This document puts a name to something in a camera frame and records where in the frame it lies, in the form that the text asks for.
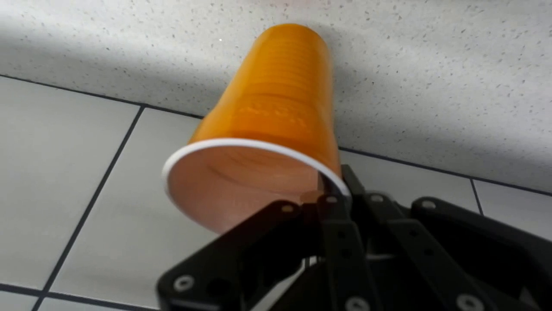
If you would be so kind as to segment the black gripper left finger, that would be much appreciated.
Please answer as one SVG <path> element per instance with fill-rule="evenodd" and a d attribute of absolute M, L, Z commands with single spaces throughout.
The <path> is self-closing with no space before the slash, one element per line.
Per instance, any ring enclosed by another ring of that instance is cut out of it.
<path fill-rule="evenodd" d="M 167 269 L 157 281 L 160 311 L 252 311 L 295 272 L 269 311 L 343 311 L 330 245 L 330 224 L 342 215 L 336 195 L 267 203 Z"/>

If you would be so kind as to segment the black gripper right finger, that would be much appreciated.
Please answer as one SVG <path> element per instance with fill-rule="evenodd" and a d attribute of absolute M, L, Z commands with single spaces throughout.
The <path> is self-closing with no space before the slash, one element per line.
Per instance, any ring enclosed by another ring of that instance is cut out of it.
<path fill-rule="evenodd" d="M 436 196 L 404 207 L 345 165 L 381 311 L 552 311 L 552 241 Z"/>

